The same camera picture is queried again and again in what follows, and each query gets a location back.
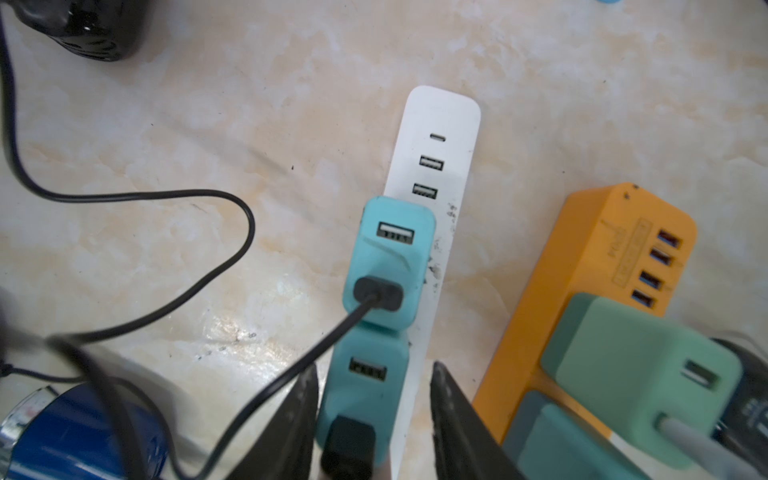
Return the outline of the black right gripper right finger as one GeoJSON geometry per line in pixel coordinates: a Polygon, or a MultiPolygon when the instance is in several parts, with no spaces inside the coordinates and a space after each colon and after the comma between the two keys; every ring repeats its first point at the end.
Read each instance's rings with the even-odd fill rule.
{"type": "Polygon", "coordinates": [[[521,479],[440,361],[430,382],[435,471],[439,479],[521,479]]]}

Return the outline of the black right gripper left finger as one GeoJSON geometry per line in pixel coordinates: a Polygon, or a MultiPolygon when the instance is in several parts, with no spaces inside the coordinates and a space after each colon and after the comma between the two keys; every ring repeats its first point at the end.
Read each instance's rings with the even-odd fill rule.
{"type": "Polygon", "coordinates": [[[302,372],[266,428],[227,479],[308,479],[318,407],[318,376],[302,372]]]}

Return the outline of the teal usb charger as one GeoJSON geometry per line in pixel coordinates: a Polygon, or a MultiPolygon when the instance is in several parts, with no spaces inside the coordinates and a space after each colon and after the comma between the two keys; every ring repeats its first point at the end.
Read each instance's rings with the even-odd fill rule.
{"type": "Polygon", "coordinates": [[[403,332],[360,324],[336,343],[316,428],[328,476],[369,479],[388,459],[408,363],[403,332]]]}
{"type": "Polygon", "coordinates": [[[409,328],[418,312],[435,231],[435,216],[424,206],[386,196],[369,200],[343,289],[345,310],[351,312],[360,304],[354,294],[359,279],[383,279],[401,287],[402,302],[395,311],[375,308],[364,320],[393,331],[409,328]]]}

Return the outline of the black electric shaver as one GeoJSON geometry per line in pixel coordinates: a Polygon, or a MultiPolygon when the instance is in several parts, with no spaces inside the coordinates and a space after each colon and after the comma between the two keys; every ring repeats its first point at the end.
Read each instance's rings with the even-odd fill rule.
{"type": "Polygon", "coordinates": [[[151,6],[143,0],[17,0],[7,4],[24,25],[77,56],[102,62],[123,60],[134,53],[151,6]]]}

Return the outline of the teal charger on orange strip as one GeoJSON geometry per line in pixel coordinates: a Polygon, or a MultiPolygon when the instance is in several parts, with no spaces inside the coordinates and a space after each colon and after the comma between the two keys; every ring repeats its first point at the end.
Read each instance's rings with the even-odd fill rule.
{"type": "Polygon", "coordinates": [[[645,479],[647,475],[574,412],[530,390],[502,450],[527,479],[645,479]]]}

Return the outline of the green usb charger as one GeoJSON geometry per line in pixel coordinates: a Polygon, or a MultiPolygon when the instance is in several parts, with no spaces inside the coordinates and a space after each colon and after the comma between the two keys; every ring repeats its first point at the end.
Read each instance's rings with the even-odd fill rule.
{"type": "Polygon", "coordinates": [[[541,368],[616,435],[675,469],[693,461],[656,428],[660,415],[710,436],[743,375],[702,334],[589,293],[573,295],[541,368]]]}

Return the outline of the orange power strip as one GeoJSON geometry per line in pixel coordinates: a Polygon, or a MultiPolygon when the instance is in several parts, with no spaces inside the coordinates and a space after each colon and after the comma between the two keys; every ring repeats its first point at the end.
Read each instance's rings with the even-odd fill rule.
{"type": "Polygon", "coordinates": [[[566,198],[472,402],[496,443],[503,443],[530,390],[611,436],[541,370],[540,357],[576,293],[664,316],[696,240],[689,214],[636,184],[587,189],[566,198]]]}

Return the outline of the white power strip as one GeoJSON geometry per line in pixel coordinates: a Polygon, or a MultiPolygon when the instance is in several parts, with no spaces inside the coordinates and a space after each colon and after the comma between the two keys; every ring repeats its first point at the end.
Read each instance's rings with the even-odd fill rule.
{"type": "Polygon", "coordinates": [[[404,454],[481,123],[469,97],[432,86],[406,101],[381,196],[363,210],[345,309],[385,286],[396,296],[335,346],[317,419],[333,479],[394,479],[404,454]]]}

